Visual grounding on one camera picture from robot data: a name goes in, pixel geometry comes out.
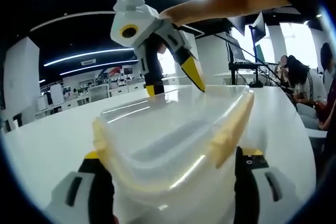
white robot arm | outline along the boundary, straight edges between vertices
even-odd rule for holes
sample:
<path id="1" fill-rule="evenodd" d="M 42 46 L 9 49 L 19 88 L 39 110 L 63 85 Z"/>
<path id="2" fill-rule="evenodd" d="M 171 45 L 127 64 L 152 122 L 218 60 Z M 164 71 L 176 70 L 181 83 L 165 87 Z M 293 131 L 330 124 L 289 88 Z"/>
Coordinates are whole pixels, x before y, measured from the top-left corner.
<path id="1" fill-rule="evenodd" d="M 157 51 L 162 44 L 191 81 L 205 91 L 201 65 L 190 52 L 191 46 L 183 31 L 177 30 L 168 20 L 160 19 L 158 12 L 146 5 L 144 0 L 117 0 L 113 9 L 116 15 L 111 39 L 134 48 L 150 96 L 164 92 L 162 70 L 157 59 Z"/>

clear plastic lid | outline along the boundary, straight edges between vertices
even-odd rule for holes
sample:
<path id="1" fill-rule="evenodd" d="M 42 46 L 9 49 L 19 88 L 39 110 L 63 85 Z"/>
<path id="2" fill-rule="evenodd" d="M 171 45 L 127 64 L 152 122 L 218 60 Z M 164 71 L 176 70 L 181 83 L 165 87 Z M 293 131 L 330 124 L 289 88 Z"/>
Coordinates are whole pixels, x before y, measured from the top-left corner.
<path id="1" fill-rule="evenodd" d="M 246 86 L 193 86 L 101 113 L 108 155 L 103 161 L 132 195 L 163 197 L 204 167 L 232 155 L 249 117 Z"/>

black ceiling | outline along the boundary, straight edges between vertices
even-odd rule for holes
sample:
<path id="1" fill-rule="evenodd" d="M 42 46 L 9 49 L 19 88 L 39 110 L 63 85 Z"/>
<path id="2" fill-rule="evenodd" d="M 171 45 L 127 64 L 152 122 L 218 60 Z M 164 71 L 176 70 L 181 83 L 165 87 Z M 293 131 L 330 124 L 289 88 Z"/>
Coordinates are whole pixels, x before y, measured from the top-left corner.
<path id="1" fill-rule="evenodd" d="M 159 12 L 188 0 L 145 0 Z M 50 67 L 43 64 L 85 52 L 121 48 L 110 39 L 113 15 L 101 14 L 67 18 L 29 32 L 49 20 L 83 12 L 113 10 L 116 0 L 7 0 L 8 12 L 2 36 L 2 46 L 8 48 L 25 36 L 40 48 L 40 77 L 47 82 L 61 79 L 61 72 L 80 68 L 80 62 L 95 58 L 96 64 L 131 59 L 132 52 L 85 56 L 60 62 Z M 228 22 L 211 20 L 192 24 L 207 33 L 223 31 Z"/>

plastic container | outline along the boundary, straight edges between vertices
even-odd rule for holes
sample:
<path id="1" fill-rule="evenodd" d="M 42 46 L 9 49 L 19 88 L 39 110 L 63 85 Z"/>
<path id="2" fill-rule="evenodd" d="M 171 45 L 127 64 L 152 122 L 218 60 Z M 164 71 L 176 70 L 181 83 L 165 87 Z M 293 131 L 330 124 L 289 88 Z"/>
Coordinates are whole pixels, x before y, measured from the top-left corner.
<path id="1" fill-rule="evenodd" d="M 234 201 L 235 150 L 253 99 L 246 86 L 186 86 L 106 110 L 100 159 L 118 190 L 158 209 L 146 223 L 219 221 Z"/>

window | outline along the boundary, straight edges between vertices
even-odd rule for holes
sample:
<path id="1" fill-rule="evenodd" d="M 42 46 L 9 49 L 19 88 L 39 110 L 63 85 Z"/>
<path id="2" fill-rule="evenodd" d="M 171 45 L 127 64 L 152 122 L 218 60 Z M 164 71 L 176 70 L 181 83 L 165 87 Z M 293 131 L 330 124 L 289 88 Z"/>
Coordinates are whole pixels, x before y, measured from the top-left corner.
<path id="1" fill-rule="evenodd" d="M 238 40 L 240 46 L 243 49 L 245 49 L 246 51 L 254 55 L 252 35 L 251 35 L 250 29 L 248 28 L 248 25 L 245 26 L 245 36 L 243 36 L 236 28 L 232 28 L 231 35 L 236 40 Z M 269 30 L 267 26 L 266 26 L 266 36 L 262 38 L 256 45 L 258 44 L 260 45 L 263 51 L 265 62 L 274 63 L 275 58 L 274 58 L 273 45 L 272 45 L 271 37 L 269 35 Z M 243 54 L 245 56 L 245 59 L 255 62 L 255 58 L 253 56 L 249 55 L 247 52 L 244 52 L 244 51 L 243 51 Z"/>
<path id="2" fill-rule="evenodd" d="M 175 61 L 168 49 L 164 52 L 164 54 L 157 54 L 157 58 L 160 62 L 162 68 L 162 74 L 175 74 Z"/>
<path id="3" fill-rule="evenodd" d="M 308 26 L 295 23 L 280 23 L 285 38 L 287 55 L 293 55 L 310 68 L 317 68 L 317 55 L 313 36 Z"/>

